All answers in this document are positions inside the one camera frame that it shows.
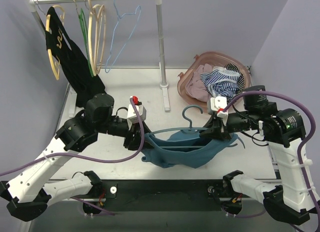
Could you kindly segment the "teal plastic hanger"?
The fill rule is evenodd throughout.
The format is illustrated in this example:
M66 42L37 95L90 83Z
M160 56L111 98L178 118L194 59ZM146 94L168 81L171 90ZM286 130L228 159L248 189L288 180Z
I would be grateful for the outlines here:
M173 128L161 129L161 130L157 130L157 131L151 132L150 135L156 135L156 134L166 133L166 132L171 132L171 131L181 131L184 134L193 134L193 133L197 133L198 132L199 136L200 136L200 133L202 131L204 131L204 130L207 130L207 128L205 128L205 127L193 127L193 121L186 116L186 111L188 109L190 109L190 108L197 108L197 109L199 109L201 114L204 113L204 110L199 105L195 105L195 104L188 105L181 112L181 115L182 115L183 119L185 119L186 121L189 122L188 127L173 127ZM242 144L243 148L246 148L245 143L243 142L243 140L241 138L239 138L236 134L231 134L231 135L233 137L228 142L233 143L236 140L238 140Z

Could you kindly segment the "teal tank top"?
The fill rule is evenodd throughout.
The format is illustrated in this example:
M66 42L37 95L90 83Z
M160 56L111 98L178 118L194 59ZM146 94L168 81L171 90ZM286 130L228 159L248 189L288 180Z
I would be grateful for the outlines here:
M148 133L145 135L144 144L150 148L143 148L142 161L149 162L161 168L170 168L175 165L184 165L199 168L211 161L219 152L231 147L239 138L232 134L231 140L215 140L201 138L195 134L176 132L167 140L162 140Z

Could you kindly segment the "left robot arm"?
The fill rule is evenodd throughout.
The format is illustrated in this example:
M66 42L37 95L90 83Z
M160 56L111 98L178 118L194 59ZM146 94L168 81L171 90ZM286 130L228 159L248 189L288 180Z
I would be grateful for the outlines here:
M31 221L50 205L79 195L97 197L103 194L103 182L93 171L76 173L71 179L50 183L51 177L71 158L89 160L80 153L97 142L98 135L125 138L129 150L139 153L145 139L146 108L136 96L129 99L127 117L113 114L114 98L106 93L88 100L85 108L67 120L34 162L20 168L20 174L1 181L0 196L8 201L11 216Z

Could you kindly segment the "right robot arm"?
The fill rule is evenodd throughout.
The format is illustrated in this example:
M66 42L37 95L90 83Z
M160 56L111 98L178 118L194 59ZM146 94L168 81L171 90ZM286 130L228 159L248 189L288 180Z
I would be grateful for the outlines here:
M232 136L256 131L276 160L281 182L269 184L236 170L222 179L222 191L231 198L243 194L260 202L279 222L302 225L312 213L320 212L320 197L313 184L306 156L306 143L313 137L316 122L300 102L263 85L244 89L235 97L242 99L244 111L229 112L233 101L217 96L207 102L210 119L200 136L230 141Z

